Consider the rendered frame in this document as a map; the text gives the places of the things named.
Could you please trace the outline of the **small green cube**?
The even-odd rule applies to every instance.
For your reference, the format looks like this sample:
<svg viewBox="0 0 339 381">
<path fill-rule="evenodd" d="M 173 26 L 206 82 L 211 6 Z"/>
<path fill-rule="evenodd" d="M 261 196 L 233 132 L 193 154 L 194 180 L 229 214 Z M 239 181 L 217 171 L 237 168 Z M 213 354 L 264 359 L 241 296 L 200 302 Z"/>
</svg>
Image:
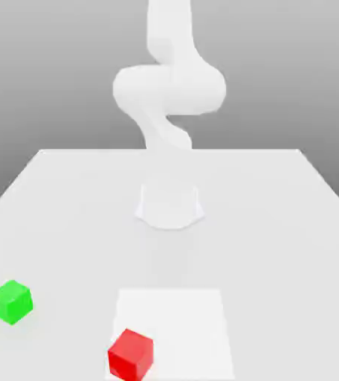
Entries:
<svg viewBox="0 0 339 381">
<path fill-rule="evenodd" d="M 10 280 L 0 286 L 0 319 L 10 325 L 24 318 L 33 310 L 33 299 L 30 289 Z"/>
</svg>

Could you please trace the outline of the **small red cube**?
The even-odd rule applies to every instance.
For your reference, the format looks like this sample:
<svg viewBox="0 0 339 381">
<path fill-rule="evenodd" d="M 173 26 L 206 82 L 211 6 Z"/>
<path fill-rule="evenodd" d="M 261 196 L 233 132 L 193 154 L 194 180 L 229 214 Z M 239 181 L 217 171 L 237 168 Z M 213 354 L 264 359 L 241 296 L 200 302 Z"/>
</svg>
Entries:
<svg viewBox="0 0 339 381">
<path fill-rule="evenodd" d="M 154 362 L 151 338 L 125 329 L 107 351 L 109 372 L 123 381 L 142 381 Z"/>
</svg>

